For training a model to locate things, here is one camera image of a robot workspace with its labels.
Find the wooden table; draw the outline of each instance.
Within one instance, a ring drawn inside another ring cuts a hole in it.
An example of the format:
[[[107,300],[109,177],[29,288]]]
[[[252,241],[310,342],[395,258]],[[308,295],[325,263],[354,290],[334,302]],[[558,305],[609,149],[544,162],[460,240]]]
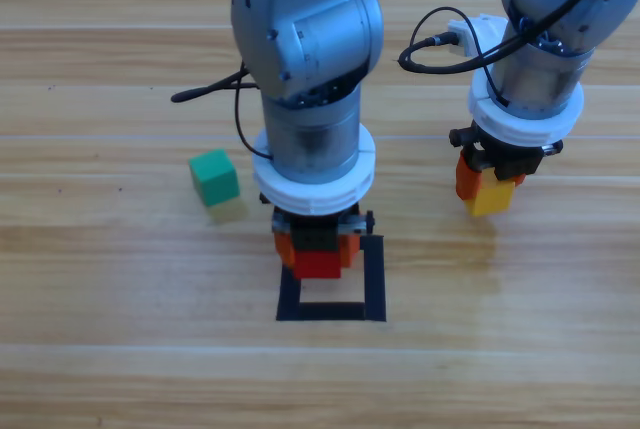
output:
[[[229,0],[0,0],[0,427],[640,427],[640,13],[585,75],[565,152],[473,220],[446,139],[470,76],[394,59],[428,10],[500,0],[381,3],[364,207],[389,322],[282,324],[231,95],[169,102],[236,70]],[[256,93],[242,118],[257,134]],[[243,195],[211,215],[187,160],[219,147]],[[361,278],[304,298],[361,297]]]

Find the toy block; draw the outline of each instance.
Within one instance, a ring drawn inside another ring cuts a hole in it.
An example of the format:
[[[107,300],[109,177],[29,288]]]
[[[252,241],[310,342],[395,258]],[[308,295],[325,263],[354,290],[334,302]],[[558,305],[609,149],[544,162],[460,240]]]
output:
[[[240,195],[238,175],[224,149],[191,159],[189,167],[193,185],[205,206],[215,206]]]
[[[293,275],[296,279],[340,279],[342,263],[339,252],[306,252],[295,254]]]
[[[516,187],[521,186],[524,183],[524,180],[527,178],[526,174],[522,174],[521,176],[515,177],[513,182],[516,183]]]
[[[356,254],[360,252],[360,236],[340,236],[340,263],[351,268]]]
[[[293,269],[295,266],[295,251],[293,250],[291,235],[276,232],[273,238],[276,243],[276,251],[280,255],[280,259],[282,259],[282,264],[289,269]]]
[[[487,216],[509,209],[515,192],[514,179],[498,181],[492,168],[482,172],[482,183],[476,197],[465,201],[472,216]]]
[[[472,170],[463,156],[456,167],[456,193],[463,201],[474,199],[480,190],[482,173]]]

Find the yellow block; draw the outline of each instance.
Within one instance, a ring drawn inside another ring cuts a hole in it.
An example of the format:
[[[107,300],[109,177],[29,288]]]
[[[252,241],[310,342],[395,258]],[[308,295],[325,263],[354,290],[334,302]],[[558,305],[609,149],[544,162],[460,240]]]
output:
[[[482,183],[475,199],[465,201],[472,216],[488,216],[509,210],[516,190],[513,180],[498,181],[493,169],[482,172]]]

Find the white ring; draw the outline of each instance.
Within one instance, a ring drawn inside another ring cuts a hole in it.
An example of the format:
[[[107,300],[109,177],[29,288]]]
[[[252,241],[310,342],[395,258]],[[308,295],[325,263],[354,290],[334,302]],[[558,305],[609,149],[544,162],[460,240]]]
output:
[[[267,133],[263,131],[255,148],[269,153]],[[369,192],[376,171],[376,145],[369,131],[360,125],[360,155],[349,173],[327,184],[302,184],[291,181],[263,157],[253,156],[255,179],[262,194],[274,206],[300,216],[326,216],[357,204]]]
[[[549,119],[521,119],[505,112],[493,102],[487,89],[483,70],[473,75],[469,92],[469,112],[489,135],[499,141],[519,147],[541,147],[554,144],[573,130],[584,108],[584,90],[578,84],[566,109]]]

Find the black cable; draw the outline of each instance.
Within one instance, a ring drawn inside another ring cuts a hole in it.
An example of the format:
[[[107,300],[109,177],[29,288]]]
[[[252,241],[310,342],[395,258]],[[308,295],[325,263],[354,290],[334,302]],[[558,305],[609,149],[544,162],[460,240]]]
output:
[[[240,71],[237,74],[241,74],[240,77],[238,78],[238,81],[235,84],[236,97],[235,97],[234,112],[235,112],[236,129],[238,130],[238,136],[240,136],[240,140],[242,141],[242,144],[244,144],[244,147],[246,147],[251,153],[255,154],[256,156],[262,157],[264,159],[273,160],[273,156],[269,154],[264,154],[263,152],[260,152],[254,149],[254,147],[251,144],[249,144],[249,142],[247,141],[247,138],[244,137],[244,133],[242,132],[242,127],[240,126],[240,89],[242,86],[242,78],[245,75],[249,74],[249,71],[247,71],[247,68],[244,65],[244,61],[242,61],[242,64],[240,65]]]
[[[478,54],[482,54],[482,48],[480,47],[480,39],[478,38],[478,33],[476,32],[475,27],[473,27],[473,24],[471,23],[471,21],[469,20],[467,15],[464,12],[462,12],[460,9],[457,9],[455,7],[449,7],[449,6],[439,7],[437,9],[434,9],[433,11],[431,11],[426,16],[424,16],[422,18],[422,20],[418,23],[416,28],[414,29],[413,34],[411,35],[411,40],[409,41],[409,45],[410,46],[415,46],[416,36],[418,35],[418,32],[422,28],[422,25],[425,22],[427,22],[427,20],[431,16],[433,16],[434,14],[437,14],[439,12],[443,12],[443,11],[454,12],[454,13],[458,14],[460,17],[462,17],[462,19],[464,19],[464,22],[466,22],[467,26],[469,26],[469,30],[471,31],[471,35],[473,37],[473,42],[474,42],[474,44],[476,46],[476,50],[478,51]],[[457,40],[458,39],[457,35],[456,35],[456,40],[455,41],[453,41],[453,42],[449,42],[449,41],[443,42],[443,40],[442,40],[443,37],[448,35],[448,34],[449,33],[445,32],[443,34],[440,34],[439,36],[436,36],[434,38],[434,42],[436,43],[435,45],[440,46],[440,45],[443,45],[445,43],[458,45],[460,41]],[[484,69],[484,73],[487,76],[487,80],[489,81],[489,86],[491,86],[491,89],[493,90],[493,93],[496,95],[496,99],[498,100],[498,102],[500,104],[502,104],[503,106],[508,106],[509,105],[509,101],[504,99],[502,97],[502,94],[500,93],[500,91],[498,91],[498,88],[496,87],[495,83],[493,82],[493,77],[491,77],[491,73],[489,72],[489,68],[487,66],[484,66],[483,69]]]
[[[444,67],[432,67],[413,62],[411,60],[411,55],[422,47],[425,47],[419,47],[420,43],[413,44],[405,49],[400,55],[398,63],[404,70],[418,74],[461,74],[464,72],[475,71],[480,68],[486,68],[487,66],[510,56],[525,45],[534,42],[540,34],[549,30],[551,26],[567,15],[580,1],[582,0],[566,0],[564,4],[558,7],[555,11],[550,13],[537,24],[534,24],[531,28],[525,30],[523,33],[503,41],[501,44],[498,44],[487,52],[460,64]]]
[[[211,94],[212,92],[222,91],[225,89],[234,89],[235,86],[233,84],[239,82],[244,76],[248,74],[249,71],[244,68],[243,70],[236,72],[229,77],[225,77],[221,81],[214,82],[210,86],[198,87],[196,89],[189,89],[188,91],[174,94],[173,97],[171,97],[171,102],[181,104],[183,102],[193,101],[194,99],[197,99],[199,97],[206,96],[207,94]]]
[[[211,94],[216,91],[226,91],[226,90],[234,90],[236,91],[235,95],[235,122],[236,122],[236,130],[238,131],[238,136],[242,141],[242,144],[253,154],[256,156],[264,157],[265,159],[273,159],[273,156],[268,154],[263,154],[255,150],[251,144],[247,141],[247,138],[244,137],[244,133],[242,132],[242,127],[240,125],[240,90],[242,89],[260,89],[256,83],[248,82],[243,83],[242,79],[249,74],[246,66],[244,65],[244,61],[240,66],[240,70],[235,74],[230,75],[229,77],[225,77],[224,79],[214,82],[210,86],[206,87],[198,87],[196,89],[189,89],[188,91],[180,92],[178,94],[174,94],[171,98],[171,102],[176,104],[181,104],[183,102],[192,101],[202,96],[206,96],[207,94]]]

